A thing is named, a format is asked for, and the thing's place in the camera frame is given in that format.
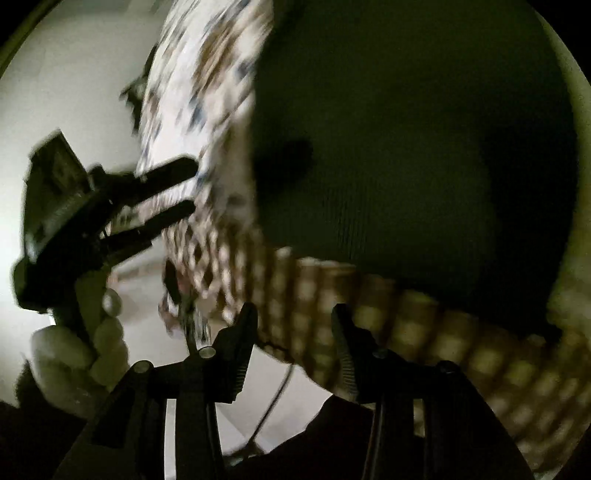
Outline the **left hand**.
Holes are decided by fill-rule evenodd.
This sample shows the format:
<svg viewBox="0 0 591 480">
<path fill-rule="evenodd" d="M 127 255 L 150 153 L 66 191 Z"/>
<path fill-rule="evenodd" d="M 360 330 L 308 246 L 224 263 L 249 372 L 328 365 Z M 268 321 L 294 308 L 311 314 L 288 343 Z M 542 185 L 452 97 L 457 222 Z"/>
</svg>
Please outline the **left hand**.
<svg viewBox="0 0 591 480">
<path fill-rule="evenodd" d="M 90 420 L 125 375 L 129 352 L 118 319 L 121 299 L 109 280 L 108 273 L 94 272 L 76 285 L 82 318 L 99 322 L 90 346 L 64 326 L 51 325 L 32 334 L 30 356 L 16 384 L 20 407 L 33 401 L 36 388 L 49 406 Z"/>
</svg>

